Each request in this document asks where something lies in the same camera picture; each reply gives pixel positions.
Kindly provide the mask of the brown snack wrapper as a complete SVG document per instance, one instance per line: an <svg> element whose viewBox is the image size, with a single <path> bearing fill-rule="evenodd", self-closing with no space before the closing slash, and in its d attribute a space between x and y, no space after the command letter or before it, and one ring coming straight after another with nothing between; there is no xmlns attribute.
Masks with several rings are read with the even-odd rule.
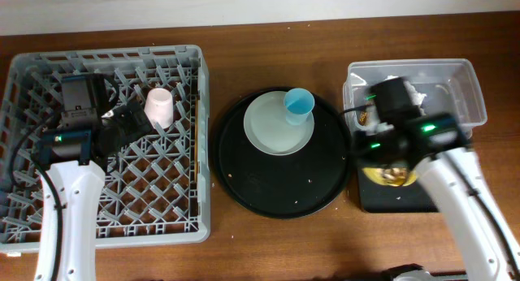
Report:
<svg viewBox="0 0 520 281"><path fill-rule="evenodd" d="M361 126L367 126L369 124L369 121L370 121L370 117L371 117L371 107L372 105L371 104L367 104L364 106L364 108L360 111L360 114L358 116L358 123L361 125Z"/></svg>

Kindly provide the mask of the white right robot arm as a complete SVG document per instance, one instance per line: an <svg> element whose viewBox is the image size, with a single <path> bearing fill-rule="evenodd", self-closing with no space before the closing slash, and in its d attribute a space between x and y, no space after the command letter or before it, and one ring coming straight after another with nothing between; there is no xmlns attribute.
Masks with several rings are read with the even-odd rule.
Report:
<svg viewBox="0 0 520 281"><path fill-rule="evenodd" d="M372 135L356 131L354 157L404 163L444 216L470 280L517 280L519 243L505 221L470 140L450 114L406 120Z"/></svg>

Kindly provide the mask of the pink plastic cup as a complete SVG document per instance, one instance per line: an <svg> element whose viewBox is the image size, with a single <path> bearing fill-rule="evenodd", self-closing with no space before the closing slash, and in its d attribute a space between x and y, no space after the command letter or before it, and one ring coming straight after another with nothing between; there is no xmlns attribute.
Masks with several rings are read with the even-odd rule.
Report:
<svg viewBox="0 0 520 281"><path fill-rule="evenodd" d="M151 89L145 101L145 114L154 126L158 124L162 129L169 128L174 119L171 93L163 88Z"/></svg>

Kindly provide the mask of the yellow bowl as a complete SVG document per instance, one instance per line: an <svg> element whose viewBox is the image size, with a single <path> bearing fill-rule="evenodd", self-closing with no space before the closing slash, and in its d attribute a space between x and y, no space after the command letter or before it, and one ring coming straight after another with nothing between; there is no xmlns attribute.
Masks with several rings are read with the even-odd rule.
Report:
<svg viewBox="0 0 520 281"><path fill-rule="evenodd" d="M407 167L363 167L362 173L373 183L388 187L407 187L417 180L417 174Z"/></svg>

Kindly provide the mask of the white paper napkin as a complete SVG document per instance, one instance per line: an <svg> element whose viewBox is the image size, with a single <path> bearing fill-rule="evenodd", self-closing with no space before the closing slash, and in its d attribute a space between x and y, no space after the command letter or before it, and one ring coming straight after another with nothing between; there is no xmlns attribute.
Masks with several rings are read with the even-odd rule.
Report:
<svg viewBox="0 0 520 281"><path fill-rule="evenodd" d="M406 78L389 76L385 83L388 83L388 96L393 109L416 106L424 113L423 102L427 95L420 93Z"/></svg>

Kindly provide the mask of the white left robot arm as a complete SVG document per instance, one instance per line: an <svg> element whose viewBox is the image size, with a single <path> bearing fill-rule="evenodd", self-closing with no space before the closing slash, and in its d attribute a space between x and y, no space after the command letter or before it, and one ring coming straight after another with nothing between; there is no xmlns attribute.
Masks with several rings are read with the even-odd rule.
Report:
<svg viewBox="0 0 520 281"><path fill-rule="evenodd" d="M32 162L40 175L43 216L36 280L94 280L98 204L108 160L152 132L139 102L93 126L44 132Z"/></svg>

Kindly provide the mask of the wooden chopstick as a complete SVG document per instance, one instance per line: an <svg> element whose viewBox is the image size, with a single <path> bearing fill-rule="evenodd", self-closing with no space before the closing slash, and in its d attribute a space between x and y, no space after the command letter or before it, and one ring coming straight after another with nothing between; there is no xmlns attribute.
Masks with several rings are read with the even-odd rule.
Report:
<svg viewBox="0 0 520 281"><path fill-rule="evenodd" d="M194 151L193 151L193 160L194 160L194 183L198 186L198 172L199 172L199 161L198 161L198 122L199 122L199 119L198 119L198 105L199 105L199 100L198 100L198 97L195 98L194 100L194 107L193 107L193 110L194 110L194 132L193 132L193 140L194 140L194 143L193 143L193 148L194 148Z"/></svg>

